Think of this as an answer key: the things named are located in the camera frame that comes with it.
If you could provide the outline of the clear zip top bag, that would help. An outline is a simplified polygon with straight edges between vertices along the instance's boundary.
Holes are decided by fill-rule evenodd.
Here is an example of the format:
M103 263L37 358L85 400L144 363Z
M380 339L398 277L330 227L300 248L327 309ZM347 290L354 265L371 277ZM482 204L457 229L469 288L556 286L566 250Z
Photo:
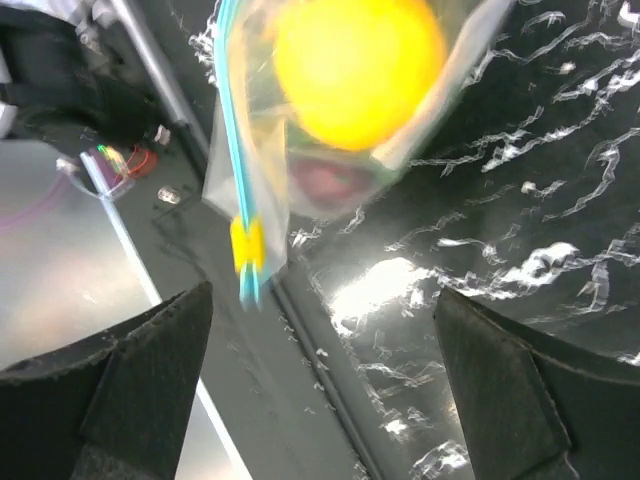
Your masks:
M231 220L242 304L286 265L292 216L333 220L397 181L435 133L509 1L224 1L221 120L205 201Z

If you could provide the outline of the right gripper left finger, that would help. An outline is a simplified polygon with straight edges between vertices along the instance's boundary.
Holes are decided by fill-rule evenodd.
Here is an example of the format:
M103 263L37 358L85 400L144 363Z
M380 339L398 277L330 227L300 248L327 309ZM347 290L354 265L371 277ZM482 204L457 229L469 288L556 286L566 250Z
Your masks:
M212 313L202 282L2 370L2 478L174 478Z

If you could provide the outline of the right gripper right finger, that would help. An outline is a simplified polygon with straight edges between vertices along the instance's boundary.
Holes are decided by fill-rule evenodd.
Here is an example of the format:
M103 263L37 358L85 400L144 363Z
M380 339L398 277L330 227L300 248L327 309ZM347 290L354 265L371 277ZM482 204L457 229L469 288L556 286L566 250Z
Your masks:
M434 322L476 478L638 478L638 367L449 288Z

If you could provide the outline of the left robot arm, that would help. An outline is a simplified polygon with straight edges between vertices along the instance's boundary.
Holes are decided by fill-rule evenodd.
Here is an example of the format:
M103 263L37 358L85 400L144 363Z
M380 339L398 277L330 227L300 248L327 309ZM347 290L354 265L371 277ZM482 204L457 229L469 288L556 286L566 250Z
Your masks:
M1 135L42 138L57 123L121 147L171 139L109 2L4 1Z

